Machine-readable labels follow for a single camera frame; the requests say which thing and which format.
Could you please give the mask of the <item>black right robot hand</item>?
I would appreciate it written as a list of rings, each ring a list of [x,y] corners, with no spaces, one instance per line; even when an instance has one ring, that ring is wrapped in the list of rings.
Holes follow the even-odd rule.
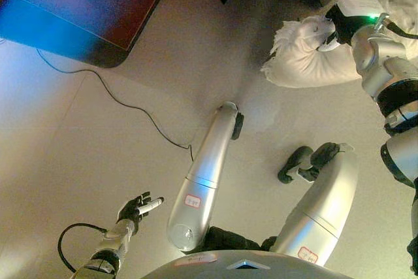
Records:
[[[337,0],[325,13],[334,29],[317,51],[328,52],[344,44],[351,46],[354,34],[363,26],[374,25],[382,13],[384,9],[378,0]]]

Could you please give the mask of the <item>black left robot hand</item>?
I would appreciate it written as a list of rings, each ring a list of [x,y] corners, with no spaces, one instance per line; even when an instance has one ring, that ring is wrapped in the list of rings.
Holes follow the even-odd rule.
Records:
[[[134,199],[131,199],[122,207],[118,212],[117,222],[121,220],[130,220],[137,228],[144,217],[152,210],[161,206],[164,202],[164,197],[152,199],[151,192],[146,191]]]

